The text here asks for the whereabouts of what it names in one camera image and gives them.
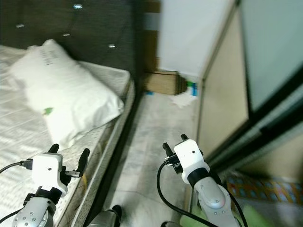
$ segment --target white pillow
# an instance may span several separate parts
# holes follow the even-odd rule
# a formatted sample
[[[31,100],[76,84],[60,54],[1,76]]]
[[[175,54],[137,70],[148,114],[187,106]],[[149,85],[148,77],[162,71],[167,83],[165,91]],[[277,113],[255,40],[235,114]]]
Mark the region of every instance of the white pillow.
[[[10,71],[24,87],[28,105],[44,116],[60,148],[69,148],[123,111],[120,98],[54,40],[29,48]]]

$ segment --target mattress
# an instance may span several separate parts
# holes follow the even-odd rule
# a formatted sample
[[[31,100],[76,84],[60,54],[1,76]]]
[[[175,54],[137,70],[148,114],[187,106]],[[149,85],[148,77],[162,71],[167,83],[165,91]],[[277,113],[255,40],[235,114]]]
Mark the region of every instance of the mattress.
[[[8,72],[10,65],[24,53],[0,46],[0,167],[46,152],[52,145],[42,117],[27,108],[22,89]],[[80,64],[121,97],[125,110],[108,124],[88,132],[71,148],[59,151],[63,165],[73,170],[84,148],[90,149],[85,180],[72,178],[67,195],[56,206],[53,219],[54,226],[59,227],[83,225],[134,100],[134,83],[127,71],[87,62]],[[0,218],[20,209],[26,195],[36,190],[30,170],[15,166],[0,174]],[[1,226],[11,223],[9,218]]]

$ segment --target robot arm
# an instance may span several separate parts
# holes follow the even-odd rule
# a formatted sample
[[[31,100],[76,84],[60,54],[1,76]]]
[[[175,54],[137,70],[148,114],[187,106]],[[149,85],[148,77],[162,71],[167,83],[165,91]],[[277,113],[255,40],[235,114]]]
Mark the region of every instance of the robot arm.
[[[66,195],[72,177],[81,177],[86,168],[89,149],[84,149],[77,170],[66,171],[62,155],[57,154],[58,144],[47,153],[27,159],[24,167],[32,169],[32,177],[38,190],[29,194],[25,207],[15,216],[13,227],[53,227],[53,215],[59,199]]]
[[[209,222],[219,227],[240,227],[233,216],[228,191],[210,176],[210,167],[197,143],[186,135],[181,137],[183,141],[174,147],[175,154],[167,143],[163,144],[168,155],[165,163],[173,166],[176,173],[182,172],[184,183],[197,191],[200,206]]]

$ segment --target dark gray headboard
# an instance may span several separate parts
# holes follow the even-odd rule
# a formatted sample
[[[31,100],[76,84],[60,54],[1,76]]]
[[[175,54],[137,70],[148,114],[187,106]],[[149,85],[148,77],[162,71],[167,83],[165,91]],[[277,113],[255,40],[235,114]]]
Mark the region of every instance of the dark gray headboard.
[[[56,40],[76,60],[124,69],[142,86],[142,0],[1,0],[0,44]]]

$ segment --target white wall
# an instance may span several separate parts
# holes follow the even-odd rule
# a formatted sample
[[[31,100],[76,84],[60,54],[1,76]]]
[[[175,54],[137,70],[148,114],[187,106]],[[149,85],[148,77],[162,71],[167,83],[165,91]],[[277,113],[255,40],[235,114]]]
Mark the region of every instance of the white wall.
[[[159,68],[191,81],[206,68],[234,0],[162,0]]]

